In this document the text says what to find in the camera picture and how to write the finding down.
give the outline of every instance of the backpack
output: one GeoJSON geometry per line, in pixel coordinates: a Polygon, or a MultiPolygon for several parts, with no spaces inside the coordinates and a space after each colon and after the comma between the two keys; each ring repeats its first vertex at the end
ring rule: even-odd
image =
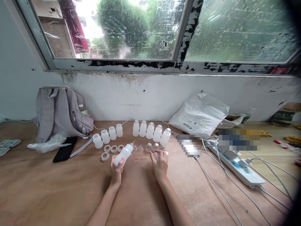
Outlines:
{"type": "Polygon", "coordinates": [[[38,127],[37,143],[45,143],[53,135],[65,131],[68,137],[87,137],[94,129],[89,114],[82,114],[78,105],[81,95],[68,86],[45,86],[39,89],[37,116],[32,121],[38,127]]]}

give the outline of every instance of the white plastic bag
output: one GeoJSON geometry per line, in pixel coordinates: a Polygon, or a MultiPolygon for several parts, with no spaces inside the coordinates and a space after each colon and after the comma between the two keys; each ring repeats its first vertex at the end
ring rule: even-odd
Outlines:
{"type": "Polygon", "coordinates": [[[229,109],[209,94],[200,92],[183,103],[169,124],[188,134],[207,139],[228,115],[229,109]]]}
{"type": "Polygon", "coordinates": [[[36,149],[40,153],[46,153],[49,151],[53,151],[60,147],[65,147],[70,145],[69,143],[63,144],[67,139],[67,133],[62,132],[55,134],[50,138],[49,141],[45,143],[34,143],[34,144],[28,144],[27,147],[31,149],[36,149]]]}

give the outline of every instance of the black phone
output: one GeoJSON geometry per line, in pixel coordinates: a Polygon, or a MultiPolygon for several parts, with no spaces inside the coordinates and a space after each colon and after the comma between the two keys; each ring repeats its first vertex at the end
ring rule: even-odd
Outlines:
{"type": "Polygon", "coordinates": [[[77,141],[77,137],[68,137],[64,143],[70,143],[70,145],[65,147],[60,147],[59,151],[57,152],[56,156],[53,159],[53,162],[62,162],[66,161],[70,158],[74,145],[77,141]]]}

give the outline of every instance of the human hand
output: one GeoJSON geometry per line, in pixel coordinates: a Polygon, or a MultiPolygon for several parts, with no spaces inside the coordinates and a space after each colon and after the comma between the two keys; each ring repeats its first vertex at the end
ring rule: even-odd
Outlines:
{"type": "Polygon", "coordinates": [[[116,158],[117,155],[112,156],[112,161],[111,161],[111,182],[110,186],[112,186],[115,189],[119,189],[120,184],[121,184],[121,174],[123,171],[122,164],[124,163],[124,158],[122,158],[119,161],[118,166],[116,167],[115,164],[113,163],[114,159],[116,158]]]}
{"type": "Polygon", "coordinates": [[[155,150],[159,154],[158,160],[155,160],[153,153],[150,151],[150,158],[153,163],[156,178],[159,183],[167,180],[168,158],[165,151],[155,150]]]}

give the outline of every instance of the yellow object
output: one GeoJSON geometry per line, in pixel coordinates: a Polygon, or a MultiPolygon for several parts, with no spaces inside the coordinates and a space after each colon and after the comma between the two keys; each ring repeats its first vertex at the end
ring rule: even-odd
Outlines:
{"type": "Polygon", "coordinates": [[[295,144],[301,144],[301,137],[289,136],[283,138],[285,141],[295,144]]]}
{"type": "Polygon", "coordinates": [[[265,132],[263,130],[260,131],[260,136],[261,137],[272,137],[272,135],[268,132],[265,132]]]}

